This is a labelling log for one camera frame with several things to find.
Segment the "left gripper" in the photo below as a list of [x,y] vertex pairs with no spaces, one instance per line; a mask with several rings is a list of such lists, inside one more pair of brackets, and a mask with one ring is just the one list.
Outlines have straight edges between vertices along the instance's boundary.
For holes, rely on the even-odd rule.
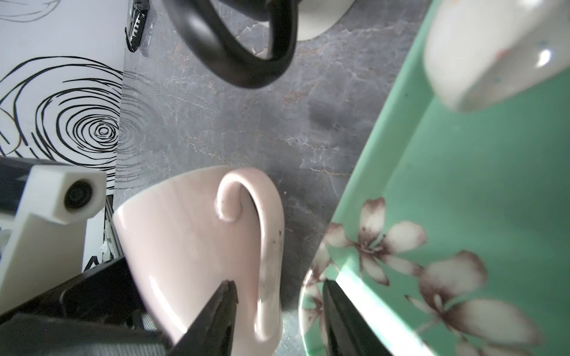
[[[1,255],[29,171],[47,160],[1,159]],[[1,312],[3,355],[166,355],[169,342],[145,329],[144,306],[124,258],[85,262],[76,277]]]

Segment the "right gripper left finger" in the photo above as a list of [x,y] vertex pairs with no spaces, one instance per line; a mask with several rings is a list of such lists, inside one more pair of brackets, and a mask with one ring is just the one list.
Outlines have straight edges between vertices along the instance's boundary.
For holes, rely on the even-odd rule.
[[169,355],[231,355],[237,296],[235,282],[224,280]]

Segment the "green floral tray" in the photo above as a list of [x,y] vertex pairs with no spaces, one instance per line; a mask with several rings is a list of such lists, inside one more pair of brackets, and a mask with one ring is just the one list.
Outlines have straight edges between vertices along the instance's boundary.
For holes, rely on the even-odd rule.
[[392,355],[569,353],[569,68],[478,111],[436,96],[420,28],[298,304],[326,355],[335,280]]

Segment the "small black device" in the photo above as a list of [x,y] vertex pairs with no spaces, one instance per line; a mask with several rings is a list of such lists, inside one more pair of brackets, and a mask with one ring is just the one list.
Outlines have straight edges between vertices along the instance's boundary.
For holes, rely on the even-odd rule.
[[145,23],[150,10],[150,1],[132,0],[129,2],[129,17],[125,27],[127,49],[134,53],[140,46]]

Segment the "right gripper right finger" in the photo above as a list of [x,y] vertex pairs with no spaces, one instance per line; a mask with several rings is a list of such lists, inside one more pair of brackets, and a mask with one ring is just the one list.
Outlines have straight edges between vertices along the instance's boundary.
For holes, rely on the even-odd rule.
[[392,356],[335,280],[323,287],[327,354]]

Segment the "pink mug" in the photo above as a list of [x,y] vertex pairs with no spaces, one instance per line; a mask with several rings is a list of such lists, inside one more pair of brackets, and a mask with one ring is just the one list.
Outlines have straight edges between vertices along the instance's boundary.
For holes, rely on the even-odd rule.
[[283,330],[284,209],[264,172],[190,171],[134,195],[113,222],[144,305],[173,344],[229,280],[238,297],[232,354],[276,351]]

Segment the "black and white mug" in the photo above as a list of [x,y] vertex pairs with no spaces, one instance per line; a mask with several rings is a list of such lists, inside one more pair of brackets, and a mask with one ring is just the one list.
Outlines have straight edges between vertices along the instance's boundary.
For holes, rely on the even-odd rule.
[[282,77],[299,42],[331,29],[352,1],[165,1],[176,32],[213,74],[239,88]]

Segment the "cream white mug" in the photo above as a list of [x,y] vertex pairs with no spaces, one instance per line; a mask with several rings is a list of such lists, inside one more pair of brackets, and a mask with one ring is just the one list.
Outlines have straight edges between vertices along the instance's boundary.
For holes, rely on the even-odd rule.
[[423,63],[447,108],[494,105],[569,68],[569,2],[441,1]]

